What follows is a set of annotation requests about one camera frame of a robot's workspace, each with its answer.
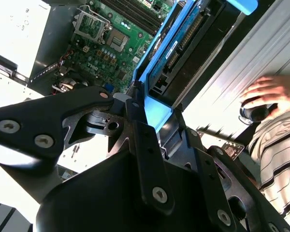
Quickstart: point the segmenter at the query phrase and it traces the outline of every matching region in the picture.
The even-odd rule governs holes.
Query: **screw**
[[[271,223],[271,222],[269,222],[269,227],[271,228],[271,230],[273,232],[279,232],[279,230],[277,229],[277,227],[273,223]]]
[[[220,221],[222,221],[226,226],[231,226],[231,219],[229,215],[224,212],[222,209],[217,211],[217,215]]]
[[[103,93],[103,92],[100,93],[100,96],[103,98],[108,98],[108,95],[106,93]]]
[[[8,134],[13,134],[19,131],[20,125],[13,120],[2,120],[0,122],[0,131]]]
[[[217,148],[216,151],[217,151],[219,154],[223,155],[223,151],[222,151],[222,150],[220,150],[220,149]]]
[[[40,134],[34,138],[34,143],[41,148],[50,148],[54,144],[54,140],[49,135]]]
[[[160,187],[153,188],[153,197],[160,203],[164,204],[168,200],[168,195],[166,192]]]
[[[190,132],[191,132],[191,134],[192,134],[193,136],[198,136],[198,133],[195,132],[194,130],[191,130]]]

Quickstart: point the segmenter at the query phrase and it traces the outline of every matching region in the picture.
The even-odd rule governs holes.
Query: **label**
[[[62,178],[65,180],[67,180],[71,177],[72,177],[72,175],[68,171],[65,171],[64,174],[62,175]]]
[[[232,160],[235,160],[237,156],[243,151],[245,148],[244,145],[238,144],[229,140],[225,140],[211,134],[208,134],[204,131],[198,130],[202,145],[208,149],[210,146],[219,146],[221,147]]]
[[[166,54],[165,59],[168,59],[169,58],[170,54],[173,52],[173,50],[176,47],[176,45],[177,45],[177,40],[174,42],[174,44],[172,45],[171,49]]]

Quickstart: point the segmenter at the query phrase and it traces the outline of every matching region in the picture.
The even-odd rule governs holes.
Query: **white panel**
[[[290,0],[277,0],[184,111],[186,124],[236,138],[237,97],[259,76],[290,74]]]
[[[0,55],[30,77],[50,12],[42,0],[0,0]]]

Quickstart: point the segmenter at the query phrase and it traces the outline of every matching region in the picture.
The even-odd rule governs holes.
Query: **chip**
[[[117,76],[117,78],[118,78],[119,80],[123,80],[123,79],[125,78],[126,74],[127,74],[126,72],[120,70],[120,71],[119,71],[119,74],[118,74],[118,76]]]

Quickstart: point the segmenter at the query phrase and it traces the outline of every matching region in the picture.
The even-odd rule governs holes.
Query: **finger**
[[[275,83],[273,83],[272,81],[259,81],[259,82],[255,82],[253,83],[251,86],[249,86],[247,89],[244,90],[244,92],[241,94],[240,97],[242,97],[244,94],[258,89],[258,88],[263,88],[263,87],[269,87],[269,86],[275,86]]]
[[[246,99],[254,98],[254,97],[261,97],[268,94],[278,94],[279,89],[276,88],[277,86],[267,86],[267,87],[261,87],[257,89],[253,89],[247,93],[244,93],[240,100],[244,101]]]
[[[274,78],[272,76],[261,76],[256,80],[256,82],[273,81],[273,80],[274,80]]]
[[[250,109],[253,107],[261,106],[261,105],[268,105],[268,104],[275,104],[280,101],[281,96],[279,94],[268,94],[264,95],[254,101],[251,101],[244,105],[245,109]]]
[[[266,119],[269,120],[273,120],[274,118],[281,116],[284,112],[282,110],[278,109],[274,109],[269,115],[268,117],[266,117]]]

